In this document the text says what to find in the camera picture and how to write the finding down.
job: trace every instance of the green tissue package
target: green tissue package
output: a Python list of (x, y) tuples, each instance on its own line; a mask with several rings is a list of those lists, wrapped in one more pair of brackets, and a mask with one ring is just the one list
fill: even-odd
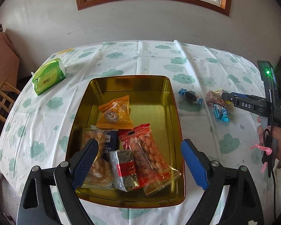
[(37, 95), (40, 95), (60, 81), (63, 81), (66, 78), (66, 71), (62, 61), (56, 58), (41, 66), (32, 75), (34, 91)]

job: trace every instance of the table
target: table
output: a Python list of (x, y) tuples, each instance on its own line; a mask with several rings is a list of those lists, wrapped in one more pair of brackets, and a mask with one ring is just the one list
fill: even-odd
[[(266, 206), (265, 193), (272, 182), (267, 182), (267, 176), (261, 173), (261, 151), (250, 150), (258, 142), (257, 116), (228, 104), (230, 123), (223, 122), (215, 119), (213, 108), (205, 102), (202, 107), (191, 106), (178, 94), (184, 88), (195, 90), (204, 98), (209, 90), (225, 89), (264, 97), (259, 71), (250, 61), (177, 40), (104, 42), (53, 54), (46, 62), (54, 58), (64, 63), (67, 78), (40, 96), (29, 82), (12, 108), (0, 138), (0, 170), (18, 194), (22, 193), (32, 166), (56, 167), (65, 159), (72, 123), (91, 79), (145, 74), (170, 78), (183, 139), (190, 138), (199, 151), (223, 166), (246, 165), (261, 204)], [(187, 167), (185, 178), (185, 201), (174, 207), (124, 209), (81, 202), (97, 225), (185, 224), (203, 193)], [(55, 187), (52, 192), (61, 221), (68, 224)], [(213, 223), (220, 218), (226, 194), (225, 189)]]

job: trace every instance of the red label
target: red label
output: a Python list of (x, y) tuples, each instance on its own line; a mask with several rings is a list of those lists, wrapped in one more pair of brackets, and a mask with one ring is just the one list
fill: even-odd
[(125, 177), (135, 174), (134, 162), (117, 164), (117, 170), (119, 177)]

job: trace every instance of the pink ribbon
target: pink ribbon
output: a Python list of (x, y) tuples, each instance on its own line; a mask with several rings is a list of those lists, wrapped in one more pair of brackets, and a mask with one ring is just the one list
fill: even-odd
[[(254, 145), (253, 147), (250, 148), (250, 150), (252, 150), (253, 148), (257, 147), (258, 149), (266, 152), (266, 155), (269, 156), (272, 153), (272, 149), (269, 147), (265, 147), (265, 146), (261, 146), (261, 145)], [(261, 169), (261, 172), (263, 173), (266, 169), (266, 165), (268, 164), (268, 162), (264, 162), (263, 167)]]

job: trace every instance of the metal screw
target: metal screw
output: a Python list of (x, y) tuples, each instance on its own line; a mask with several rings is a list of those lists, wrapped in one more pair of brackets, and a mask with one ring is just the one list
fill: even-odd
[(38, 166), (34, 166), (31, 170), (32, 170), (33, 172), (36, 172), (38, 169), (39, 169)]
[(212, 161), (212, 162), (211, 162), (211, 165), (212, 165), (213, 167), (218, 167), (220, 164), (219, 164), (218, 161)]
[(68, 166), (68, 162), (64, 161), (61, 163), (61, 167), (66, 167), (66, 166)]
[(247, 168), (246, 166), (241, 166), (240, 169), (241, 169), (243, 172), (248, 171), (248, 168)]

